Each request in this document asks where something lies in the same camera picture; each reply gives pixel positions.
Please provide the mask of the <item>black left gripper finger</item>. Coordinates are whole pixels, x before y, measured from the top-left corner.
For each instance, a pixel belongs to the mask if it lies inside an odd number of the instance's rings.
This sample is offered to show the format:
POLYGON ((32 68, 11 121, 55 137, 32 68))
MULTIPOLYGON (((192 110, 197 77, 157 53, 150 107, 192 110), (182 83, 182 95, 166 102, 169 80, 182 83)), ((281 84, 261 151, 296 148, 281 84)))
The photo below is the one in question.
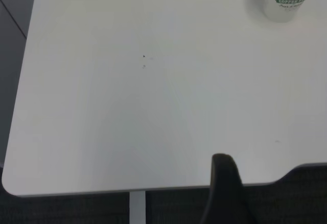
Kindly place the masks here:
POLYGON ((258 223, 234 159, 227 154, 212 156, 209 198, 201 223, 258 223))

